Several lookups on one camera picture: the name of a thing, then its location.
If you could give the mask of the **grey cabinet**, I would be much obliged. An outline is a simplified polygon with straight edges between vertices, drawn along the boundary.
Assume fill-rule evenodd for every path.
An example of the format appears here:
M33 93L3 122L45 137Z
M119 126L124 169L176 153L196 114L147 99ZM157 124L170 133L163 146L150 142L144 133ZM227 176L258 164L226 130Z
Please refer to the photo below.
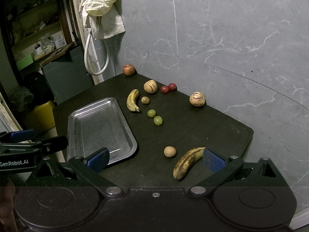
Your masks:
M91 88L94 83L84 65L84 52L80 46L42 68L43 74L57 104Z

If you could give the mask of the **grey hanging cloth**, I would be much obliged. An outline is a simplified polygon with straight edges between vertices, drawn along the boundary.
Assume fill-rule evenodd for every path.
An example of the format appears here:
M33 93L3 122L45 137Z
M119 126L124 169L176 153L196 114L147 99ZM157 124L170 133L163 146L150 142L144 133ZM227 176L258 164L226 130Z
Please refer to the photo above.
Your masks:
M114 5L103 16L93 16L82 9L82 22L85 28L91 29L95 39L108 39L126 31L122 17Z

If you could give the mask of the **small brown longan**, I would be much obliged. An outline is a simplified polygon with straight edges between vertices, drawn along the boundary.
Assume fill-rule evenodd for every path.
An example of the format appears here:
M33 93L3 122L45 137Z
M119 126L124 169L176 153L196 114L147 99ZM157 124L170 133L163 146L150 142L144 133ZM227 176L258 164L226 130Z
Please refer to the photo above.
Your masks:
M177 153L177 150L175 149L175 147L172 147L172 146L167 146L165 147L164 149L164 155L167 157L167 158L171 158L173 156L176 155Z
M143 96L143 97L141 98L141 102L142 102L143 104L149 104L149 103L150 103L150 99L149 99L148 97L146 97L146 96Z

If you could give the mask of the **spotted brown ripe banana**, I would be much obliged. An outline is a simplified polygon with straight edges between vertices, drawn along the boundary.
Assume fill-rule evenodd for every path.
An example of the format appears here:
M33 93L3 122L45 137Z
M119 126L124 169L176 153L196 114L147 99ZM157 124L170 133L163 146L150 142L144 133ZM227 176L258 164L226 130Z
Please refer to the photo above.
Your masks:
M179 159L173 169L174 179L178 181L182 180L190 170L191 166L203 157L203 152L205 149L205 147L196 147L187 151Z

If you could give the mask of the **black table mat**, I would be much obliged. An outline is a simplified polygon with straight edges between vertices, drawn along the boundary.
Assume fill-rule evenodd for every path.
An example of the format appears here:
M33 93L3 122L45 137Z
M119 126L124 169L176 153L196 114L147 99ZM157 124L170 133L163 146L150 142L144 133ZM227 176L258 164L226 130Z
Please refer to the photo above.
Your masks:
M117 75L58 105L54 111L57 133L68 133L70 114L97 100L113 97L134 135L138 149L136 153L102 171L102 176L119 186L192 186L208 177L211 172L202 161L198 161L182 180L173 177L178 159L195 147L210 148L222 156L241 156L248 147L253 130L245 124L210 107L193 107L189 97L179 91L167 94L157 92L150 96L150 105L141 105L138 113L130 112L126 100L133 89L144 95L143 75ZM163 124L154 124L154 117L147 115L154 109ZM171 158L164 155L167 146L175 147L177 153Z

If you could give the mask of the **striped pepino melon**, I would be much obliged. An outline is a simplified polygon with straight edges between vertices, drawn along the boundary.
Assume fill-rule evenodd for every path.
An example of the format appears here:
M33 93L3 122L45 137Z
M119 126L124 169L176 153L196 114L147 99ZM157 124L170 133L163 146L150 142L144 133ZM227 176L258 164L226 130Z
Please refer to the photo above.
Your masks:
M154 94L157 91L157 82L155 80L149 80L143 85L143 89L148 94Z
M194 92L190 95L189 101L191 105L195 107L201 107L205 105L206 98L202 92Z

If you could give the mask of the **yellow jerrycan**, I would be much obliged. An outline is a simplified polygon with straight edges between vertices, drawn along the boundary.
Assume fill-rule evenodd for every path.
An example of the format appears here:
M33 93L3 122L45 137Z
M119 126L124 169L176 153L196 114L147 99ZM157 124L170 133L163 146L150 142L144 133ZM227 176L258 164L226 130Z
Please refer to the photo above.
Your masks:
M53 116L54 105L51 101L42 105L36 106L30 114L31 124L35 128L48 131L55 127L55 121Z

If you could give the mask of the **metal tray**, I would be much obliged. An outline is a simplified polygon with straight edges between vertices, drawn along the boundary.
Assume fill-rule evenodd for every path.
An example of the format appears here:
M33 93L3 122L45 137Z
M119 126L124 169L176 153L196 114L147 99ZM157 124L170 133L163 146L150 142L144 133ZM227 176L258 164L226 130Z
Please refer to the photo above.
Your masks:
M137 150L137 141L113 97L88 104L68 118L67 159L87 157L106 147L110 152L109 164L131 157Z

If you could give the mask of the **red apple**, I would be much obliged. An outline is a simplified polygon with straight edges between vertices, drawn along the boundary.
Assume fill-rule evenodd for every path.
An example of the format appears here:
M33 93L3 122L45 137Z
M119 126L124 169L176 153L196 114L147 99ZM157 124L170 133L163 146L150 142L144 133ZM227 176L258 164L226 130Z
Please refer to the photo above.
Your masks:
M125 64L123 66L123 74L127 77L134 75L136 72L135 67L132 64Z

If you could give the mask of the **red cherry tomato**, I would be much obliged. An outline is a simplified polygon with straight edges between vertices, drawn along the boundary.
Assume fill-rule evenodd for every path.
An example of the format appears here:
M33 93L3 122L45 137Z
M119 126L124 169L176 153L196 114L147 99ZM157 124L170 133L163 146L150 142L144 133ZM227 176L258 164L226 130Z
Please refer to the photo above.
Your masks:
M160 91L162 92L162 93L169 93L169 91L170 91L170 89L169 89L169 87L168 86L162 86L161 88L160 88Z
M168 88L170 91L175 91L177 89L177 85L175 83L170 83Z

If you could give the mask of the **yellow banana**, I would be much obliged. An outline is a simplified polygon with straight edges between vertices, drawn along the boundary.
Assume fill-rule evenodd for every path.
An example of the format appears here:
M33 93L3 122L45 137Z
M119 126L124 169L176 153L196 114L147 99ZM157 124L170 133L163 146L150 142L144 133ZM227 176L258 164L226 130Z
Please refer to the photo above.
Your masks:
M134 89L130 92L130 94L127 97L127 108L131 111L131 112L140 112L140 108L137 106L136 104L136 100L139 96L139 91L138 89Z

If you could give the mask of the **green grape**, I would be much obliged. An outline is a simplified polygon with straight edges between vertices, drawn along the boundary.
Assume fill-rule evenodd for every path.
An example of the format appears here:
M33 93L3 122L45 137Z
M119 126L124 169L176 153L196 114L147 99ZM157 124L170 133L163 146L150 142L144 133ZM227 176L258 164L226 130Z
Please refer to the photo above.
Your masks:
M156 111L154 109L150 109L150 110L148 110L147 115L149 117L153 118L153 117L156 116Z
M155 116L154 117L154 124L157 126L160 126L163 124L163 119L161 116Z

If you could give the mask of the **green box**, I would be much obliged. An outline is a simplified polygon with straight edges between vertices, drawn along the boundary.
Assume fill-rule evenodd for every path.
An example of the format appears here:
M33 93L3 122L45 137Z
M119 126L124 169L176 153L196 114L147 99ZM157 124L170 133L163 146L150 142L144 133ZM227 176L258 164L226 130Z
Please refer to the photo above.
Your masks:
M31 53L16 63L17 68L19 71L21 71L22 69L26 68L30 64L34 63L34 61L35 61L34 54Z

